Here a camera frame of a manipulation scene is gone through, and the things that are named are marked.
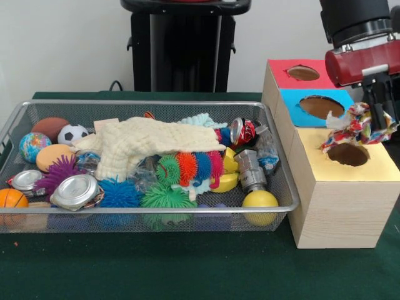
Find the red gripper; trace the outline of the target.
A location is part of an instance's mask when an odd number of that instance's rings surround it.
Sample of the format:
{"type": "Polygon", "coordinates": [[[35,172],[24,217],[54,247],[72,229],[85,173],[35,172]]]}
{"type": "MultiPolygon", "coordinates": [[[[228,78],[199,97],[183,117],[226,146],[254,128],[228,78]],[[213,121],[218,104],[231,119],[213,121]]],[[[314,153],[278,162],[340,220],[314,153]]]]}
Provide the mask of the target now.
{"type": "Polygon", "coordinates": [[[399,124],[399,41],[394,40],[364,49],[325,55],[327,75],[337,86],[362,82],[362,100],[369,105],[374,131],[387,129],[387,124],[399,124]],[[373,74],[386,73],[386,84],[373,74]],[[384,117],[384,103],[389,119],[384,117]]]}

